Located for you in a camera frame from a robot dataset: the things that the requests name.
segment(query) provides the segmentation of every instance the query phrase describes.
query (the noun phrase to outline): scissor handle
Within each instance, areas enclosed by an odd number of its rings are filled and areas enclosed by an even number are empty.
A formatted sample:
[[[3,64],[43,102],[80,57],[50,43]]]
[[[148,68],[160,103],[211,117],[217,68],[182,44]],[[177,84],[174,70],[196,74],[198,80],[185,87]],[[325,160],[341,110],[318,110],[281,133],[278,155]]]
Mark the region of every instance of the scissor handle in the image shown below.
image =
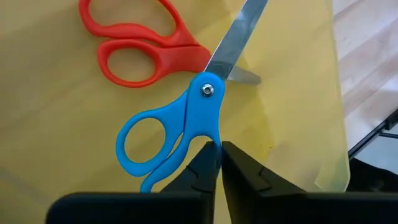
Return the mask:
[[[205,85],[214,88],[211,96],[205,96],[201,92]],[[177,100],[165,107],[139,113],[124,125],[116,139],[116,155],[120,164],[134,176],[142,176],[152,171],[144,179],[141,192],[150,192],[154,184],[175,172],[185,159],[191,140],[197,136],[211,138],[218,146],[218,157],[221,158],[218,118],[224,92],[224,81],[220,77],[203,72],[191,81],[189,88]],[[166,137],[158,155],[145,163],[138,164],[129,160],[124,151],[124,144],[129,130],[145,118],[158,119],[165,128]],[[167,157],[182,133],[177,148]]]
[[[125,48],[139,49],[150,56],[154,60],[154,74],[146,80],[134,82],[123,80],[112,73],[108,66],[109,56],[114,51]],[[210,52],[198,45],[163,48],[133,39],[108,40],[103,42],[98,48],[98,63],[105,77],[115,84],[131,88],[151,85],[173,72],[201,72],[206,67],[210,57]]]
[[[79,13],[87,30],[100,37],[110,37],[114,39],[146,39],[163,47],[199,45],[185,27],[185,24],[174,6],[168,0],[158,1],[171,13],[175,21],[175,30],[169,36],[161,36],[151,29],[133,23],[101,26],[94,21],[90,14],[89,5],[91,0],[80,0]]]
[[[135,177],[140,177],[150,173],[157,166],[159,166],[172,151],[175,142],[183,132],[184,119],[185,119],[185,102],[187,94],[184,93],[173,103],[156,109],[139,113],[133,116],[120,130],[116,139],[116,157],[118,158],[123,169]],[[125,151],[124,144],[126,143],[129,131],[139,121],[146,118],[154,118],[163,124],[165,129],[165,141],[162,149],[152,159],[146,162],[138,163],[131,161]]]

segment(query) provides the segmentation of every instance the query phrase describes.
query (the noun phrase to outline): blue scissors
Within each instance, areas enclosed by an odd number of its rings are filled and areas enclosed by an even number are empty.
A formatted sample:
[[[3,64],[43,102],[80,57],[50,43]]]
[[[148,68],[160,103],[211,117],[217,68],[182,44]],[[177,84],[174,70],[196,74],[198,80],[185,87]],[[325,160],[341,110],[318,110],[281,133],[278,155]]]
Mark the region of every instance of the blue scissors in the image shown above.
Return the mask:
[[[136,177],[149,174],[140,192],[148,193],[157,182],[171,175],[181,165],[191,140],[208,136],[218,148],[221,159],[221,139],[218,118],[225,93],[226,80],[238,61],[268,0],[247,0],[231,27],[211,57],[205,71],[199,73],[188,89],[167,106],[133,116],[120,130],[116,139],[116,157],[123,169]],[[124,145],[130,129],[146,118],[159,120],[165,129],[165,142],[159,153],[144,163],[131,161]],[[180,144],[168,157],[178,137]]]

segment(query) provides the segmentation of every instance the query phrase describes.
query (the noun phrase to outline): blue handle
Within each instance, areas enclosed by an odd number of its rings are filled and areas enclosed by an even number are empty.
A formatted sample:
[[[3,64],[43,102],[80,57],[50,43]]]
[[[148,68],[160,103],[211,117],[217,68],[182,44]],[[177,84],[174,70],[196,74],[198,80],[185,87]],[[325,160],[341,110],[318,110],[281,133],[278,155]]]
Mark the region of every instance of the blue handle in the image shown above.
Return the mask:
[[[187,93],[184,92],[173,103],[156,110],[141,112],[123,126],[116,139],[116,157],[127,173],[135,177],[146,175],[166,159],[183,132],[186,100]],[[146,118],[157,119],[163,124],[166,133],[165,141],[162,149],[152,159],[143,163],[133,162],[128,158],[124,148],[126,137],[136,123]]]
[[[213,86],[212,96],[202,95],[201,88],[204,84]],[[141,192],[150,192],[154,184],[177,170],[187,155],[191,140],[197,136],[211,138],[218,146],[221,158],[218,118],[224,92],[225,85],[222,79],[212,73],[203,72],[191,81],[188,89],[177,100],[165,107],[139,113],[124,125],[116,140],[116,156],[121,166],[133,176],[143,176],[152,171],[144,179]],[[166,137],[162,149],[155,157],[144,163],[136,163],[127,157],[124,144],[130,129],[145,118],[159,120],[165,128]],[[167,157],[182,133],[180,144]]]
[[[201,93],[201,87],[207,83],[215,90],[211,97],[205,97]],[[176,150],[147,176],[141,185],[141,192],[150,192],[154,184],[171,175],[181,165],[187,155],[191,140],[197,136],[211,138],[217,145],[218,158],[221,159],[218,118],[225,92],[224,81],[212,73],[203,72],[191,81],[187,92],[185,129],[181,142]]]

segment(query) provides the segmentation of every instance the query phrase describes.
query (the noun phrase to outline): wooden floor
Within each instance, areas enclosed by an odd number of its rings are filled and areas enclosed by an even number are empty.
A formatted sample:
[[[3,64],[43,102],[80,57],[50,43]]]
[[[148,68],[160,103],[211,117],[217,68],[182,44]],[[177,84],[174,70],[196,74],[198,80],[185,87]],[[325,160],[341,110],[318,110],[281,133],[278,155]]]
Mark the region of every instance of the wooden floor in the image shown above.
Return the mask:
[[[398,108],[398,1],[334,0],[348,149]]]

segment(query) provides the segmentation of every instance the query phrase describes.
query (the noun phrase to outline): orange scissors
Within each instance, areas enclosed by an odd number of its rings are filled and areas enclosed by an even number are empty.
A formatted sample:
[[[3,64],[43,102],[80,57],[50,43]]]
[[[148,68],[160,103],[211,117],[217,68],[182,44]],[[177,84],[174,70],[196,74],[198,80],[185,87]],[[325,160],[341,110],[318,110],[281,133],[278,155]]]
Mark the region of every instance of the orange scissors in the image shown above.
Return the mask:
[[[159,2],[171,13],[175,21],[175,30],[165,37],[139,24],[120,23],[101,26],[90,15],[88,8],[90,1],[80,0],[80,16],[87,30],[93,35],[113,39],[103,42],[98,47],[98,63],[106,78],[118,85],[140,88],[153,84],[173,72],[202,72],[211,58],[210,52],[189,33],[177,10],[168,0],[159,0]],[[142,40],[149,40],[159,47]],[[112,73],[108,67],[109,56],[115,50],[124,48],[136,48],[152,57],[155,62],[154,74],[146,80],[132,82]]]

